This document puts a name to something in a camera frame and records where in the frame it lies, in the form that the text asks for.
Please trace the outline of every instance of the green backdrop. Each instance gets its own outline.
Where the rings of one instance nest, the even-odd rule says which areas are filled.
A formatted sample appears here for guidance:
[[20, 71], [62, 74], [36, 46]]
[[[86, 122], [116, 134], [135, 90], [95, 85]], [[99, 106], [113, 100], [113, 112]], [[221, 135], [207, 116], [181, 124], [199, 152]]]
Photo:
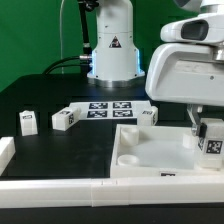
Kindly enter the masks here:
[[[172, 0], [132, 0], [134, 40], [147, 71], [153, 51], [161, 44], [160, 29], [169, 22], [191, 17]], [[18, 77], [39, 74], [60, 59], [61, 0], [0, 1], [0, 91]], [[95, 13], [88, 13], [92, 47], [96, 45]], [[66, 0], [63, 14], [64, 56], [82, 53], [77, 0]]]

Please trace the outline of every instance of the blue light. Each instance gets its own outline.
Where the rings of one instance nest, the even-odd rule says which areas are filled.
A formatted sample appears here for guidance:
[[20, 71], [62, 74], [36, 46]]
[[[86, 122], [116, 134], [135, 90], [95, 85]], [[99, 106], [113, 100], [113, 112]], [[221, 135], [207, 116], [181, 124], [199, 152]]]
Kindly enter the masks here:
[[96, 71], [96, 52], [92, 52], [92, 75], [95, 75]]
[[138, 50], [137, 51], [137, 66], [138, 66], [138, 74], [140, 74], [141, 73], [141, 68], [140, 68], [140, 51]]

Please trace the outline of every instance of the white tray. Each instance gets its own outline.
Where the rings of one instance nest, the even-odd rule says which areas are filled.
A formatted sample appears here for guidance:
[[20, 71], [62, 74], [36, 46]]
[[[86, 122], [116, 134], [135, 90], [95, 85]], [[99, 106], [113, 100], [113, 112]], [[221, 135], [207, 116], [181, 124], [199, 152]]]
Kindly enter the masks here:
[[[123, 145], [122, 129], [138, 129], [138, 144]], [[220, 174], [222, 171], [195, 166], [197, 142], [190, 128], [117, 125], [110, 175], [113, 178]]]

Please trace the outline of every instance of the warning label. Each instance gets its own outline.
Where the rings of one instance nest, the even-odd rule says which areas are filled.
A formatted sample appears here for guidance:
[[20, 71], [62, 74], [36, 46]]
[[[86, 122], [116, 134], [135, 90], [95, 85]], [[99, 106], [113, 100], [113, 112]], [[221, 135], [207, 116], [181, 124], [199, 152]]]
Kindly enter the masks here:
[[121, 48], [121, 44], [120, 44], [120, 42], [119, 42], [119, 40], [117, 39], [116, 36], [112, 40], [112, 42], [110, 44], [110, 48]]

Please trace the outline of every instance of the black table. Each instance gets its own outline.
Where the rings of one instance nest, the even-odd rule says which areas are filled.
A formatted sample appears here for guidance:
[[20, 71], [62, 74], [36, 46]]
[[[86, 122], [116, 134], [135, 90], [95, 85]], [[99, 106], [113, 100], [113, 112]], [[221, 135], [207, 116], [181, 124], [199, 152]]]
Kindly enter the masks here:
[[[14, 136], [16, 155], [0, 177], [6, 180], [109, 178], [117, 124], [128, 120], [82, 120], [66, 132], [52, 129], [51, 116], [71, 102], [149, 100], [144, 86], [107, 89], [79, 74], [29, 75], [0, 94], [0, 136]], [[189, 126], [184, 105], [166, 105], [165, 125]], [[35, 111], [38, 135], [22, 137], [19, 113]], [[224, 204], [173, 204], [103, 208], [1, 209], [3, 223], [220, 223]]]

